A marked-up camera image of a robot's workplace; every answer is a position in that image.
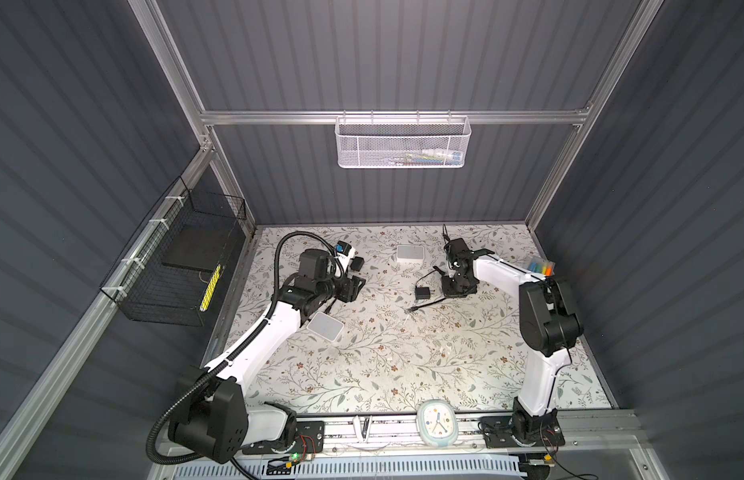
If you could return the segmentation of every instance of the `alarm clock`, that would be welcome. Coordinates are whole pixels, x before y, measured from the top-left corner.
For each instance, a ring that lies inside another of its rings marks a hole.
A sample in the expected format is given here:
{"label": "alarm clock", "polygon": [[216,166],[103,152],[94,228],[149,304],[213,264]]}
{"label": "alarm clock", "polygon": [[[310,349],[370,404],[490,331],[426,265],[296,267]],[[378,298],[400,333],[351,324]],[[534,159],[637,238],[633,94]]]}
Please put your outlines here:
{"label": "alarm clock", "polygon": [[444,400],[428,400],[417,409],[417,431],[427,446],[446,447],[457,439],[455,410]]}

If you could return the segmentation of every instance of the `white mesh basket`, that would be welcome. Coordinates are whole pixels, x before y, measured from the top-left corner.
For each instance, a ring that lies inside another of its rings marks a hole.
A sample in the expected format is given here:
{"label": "white mesh basket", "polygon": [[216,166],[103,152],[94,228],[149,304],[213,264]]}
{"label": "white mesh basket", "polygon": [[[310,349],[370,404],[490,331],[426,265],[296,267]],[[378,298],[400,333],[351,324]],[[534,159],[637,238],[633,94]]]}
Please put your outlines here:
{"label": "white mesh basket", "polygon": [[337,163],[342,168],[460,168],[470,140],[466,117],[348,122],[338,117]]}

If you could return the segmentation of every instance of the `wire basket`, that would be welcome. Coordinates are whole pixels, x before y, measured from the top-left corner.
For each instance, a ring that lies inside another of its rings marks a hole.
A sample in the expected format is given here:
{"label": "wire basket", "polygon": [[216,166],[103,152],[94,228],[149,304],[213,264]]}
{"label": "wire basket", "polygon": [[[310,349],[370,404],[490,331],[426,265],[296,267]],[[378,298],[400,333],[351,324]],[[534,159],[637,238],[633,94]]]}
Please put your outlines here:
{"label": "wire basket", "polygon": [[[152,230],[144,246],[126,262],[126,273],[116,285],[100,290],[118,305],[129,320],[204,326],[216,321],[230,286],[245,234],[246,207],[241,197],[185,190],[164,218],[149,220]],[[215,230],[224,244],[212,274],[165,264],[172,242],[185,227]]]}
{"label": "wire basket", "polygon": [[438,123],[370,119],[348,123],[338,117],[337,163],[342,168],[460,168],[470,140],[466,117]]}

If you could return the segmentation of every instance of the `clock face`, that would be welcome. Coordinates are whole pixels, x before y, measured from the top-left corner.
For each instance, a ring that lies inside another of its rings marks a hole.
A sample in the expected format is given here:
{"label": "clock face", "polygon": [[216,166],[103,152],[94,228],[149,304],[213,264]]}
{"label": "clock face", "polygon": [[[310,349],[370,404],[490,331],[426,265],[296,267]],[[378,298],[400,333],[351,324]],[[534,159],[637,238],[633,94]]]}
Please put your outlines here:
{"label": "clock face", "polygon": [[446,438],[455,430],[455,418],[444,404],[433,403],[423,409],[423,424],[431,438]]}

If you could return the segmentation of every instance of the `plastic case of markers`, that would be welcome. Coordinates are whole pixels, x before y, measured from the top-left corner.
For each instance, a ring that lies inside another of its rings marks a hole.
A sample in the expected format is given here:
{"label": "plastic case of markers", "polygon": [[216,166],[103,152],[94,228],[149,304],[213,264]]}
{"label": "plastic case of markers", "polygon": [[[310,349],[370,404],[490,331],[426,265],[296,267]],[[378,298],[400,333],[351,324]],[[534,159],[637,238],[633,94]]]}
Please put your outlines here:
{"label": "plastic case of markers", "polygon": [[536,274],[550,276],[553,274],[553,267],[555,264],[555,262],[540,258],[539,256],[530,256],[525,260],[524,268],[530,272],[535,272]]}

